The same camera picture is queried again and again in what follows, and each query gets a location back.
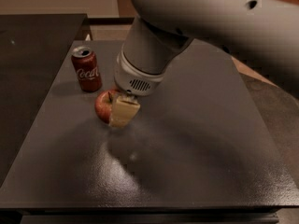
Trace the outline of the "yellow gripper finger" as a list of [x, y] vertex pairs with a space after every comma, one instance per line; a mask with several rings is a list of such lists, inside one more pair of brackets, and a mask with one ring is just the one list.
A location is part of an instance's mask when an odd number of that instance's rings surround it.
[[111, 127], [125, 127], [137, 114], [140, 103], [137, 98], [131, 95], [118, 93], [114, 96], [109, 118]]

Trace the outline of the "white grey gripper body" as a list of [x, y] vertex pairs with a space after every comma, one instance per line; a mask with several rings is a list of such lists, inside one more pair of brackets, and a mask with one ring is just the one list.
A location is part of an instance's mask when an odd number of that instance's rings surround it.
[[134, 96], [149, 96], [163, 79], [164, 74], [151, 75], [138, 70], [129, 63], [123, 50], [119, 53], [114, 68], [114, 80], [123, 92]]

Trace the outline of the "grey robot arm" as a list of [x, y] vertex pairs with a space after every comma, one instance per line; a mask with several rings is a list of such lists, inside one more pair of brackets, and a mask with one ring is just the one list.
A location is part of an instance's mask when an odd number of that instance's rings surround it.
[[123, 127], [140, 96], [194, 39], [256, 68], [291, 95], [299, 92], [299, 6], [279, 0], [131, 0], [137, 12], [114, 71], [109, 124]]

